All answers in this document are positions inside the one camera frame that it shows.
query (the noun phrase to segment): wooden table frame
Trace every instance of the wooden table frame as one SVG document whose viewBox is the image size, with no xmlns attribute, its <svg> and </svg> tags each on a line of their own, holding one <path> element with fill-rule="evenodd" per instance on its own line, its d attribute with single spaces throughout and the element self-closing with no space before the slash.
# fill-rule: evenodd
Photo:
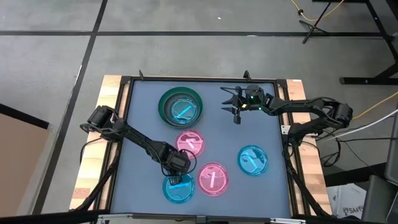
<svg viewBox="0 0 398 224">
<path fill-rule="evenodd" d="M 115 108 L 121 118 L 127 117 L 132 86 L 134 80 L 163 80 L 163 81 L 195 81 L 195 82 L 248 82 L 248 83 L 273 83 L 276 97 L 286 100 L 304 100 L 305 94 L 301 80 L 271 80 L 271 79 L 251 79 L 245 78 L 205 78 L 205 77 L 143 77 L 140 72 L 139 77 L 125 77 L 121 75 L 105 75 L 97 105 L 107 105 Z M 293 123 L 305 123 L 310 121 L 308 113 L 285 113 L 279 116 L 281 125 Z M 99 137 L 98 133 L 89 133 L 87 141 Z M 304 141 L 316 145 L 314 138 L 305 137 Z M 76 208 L 90 194 L 100 177 L 112 162 L 115 152 L 119 151 L 121 144 L 107 143 L 99 140 L 86 146 L 83 160 L 76 180 L 75 189 L 70 203 L 70 208 Z M 328 194 L 326 191 L 325 180 L 323 178 L 322 165 L 318 151 L 315 147 L 303 143 L 299 148 L 290 147 L 289 151 L 294 151 L 291 158 L 292 163 L 300 176 L 304 179 L 307 189 L 311 192 L 315 200 L 321 205 L 322 209 L 331 214 Z M 110 208 L 112 192 L 117 172 L 111 176 L 104 186 L 100 197 L 95 200 L 90 209 Z M 308 202 L 302 197 L 297 184 L 288 176 L 290 213 L 294 215 L 314 215 Z"/>
</svg>

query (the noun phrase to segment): concrete floor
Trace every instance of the concrete floor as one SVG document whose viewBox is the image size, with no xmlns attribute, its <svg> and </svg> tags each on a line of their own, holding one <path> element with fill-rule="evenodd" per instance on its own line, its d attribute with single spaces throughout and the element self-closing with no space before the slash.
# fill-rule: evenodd
<svg viewBox="0 0 398 224">
<path fill-rule="evenodd" d="M 385 1 L 371 1 L 386 30 L 398 22 Z M 324 3 L 297 0 L 307 17 L 317 17 Z M 92 30 L 101 0 L 0 0 L 0 30 Z M 304 31 L 289 0 L 114 0 L 108 1 L 100 30 Z M 332 32 L 377 32 L 365 5 L 343 4 L 319 27 Z M 329 96 L 348 103 L 359 114 L 397 91 L 396 86 L 340 85 L 338 78 L 373 77 L 392 65 L 392 55 L 378 38 L 295 37 L 97 37 L 67 132 L 44 212 L 66 211 L 86 134 L 79 129 L 95 107 L 103 75 L 180 75 L 303 80 L 307 98 Z M 51 124 L 48 147 L 26 192 L 21 214 L 31 208 L 68 97 L 78 74 L 88 37 L 0 36 L 1 103 Z M 352 127 L 370 123 L 396 107 L 390 100 Z M 389 137 L 392 120 L 349 138 Z M 352 142 L 368 164 L 386 161 L 387 141 Z M 319 143 L 322 156 L 335 143 Z M 363 167 L 345 147 L 336 165 Z M 334 172 L 324 169 L 325 174 Z"/>
</svg>

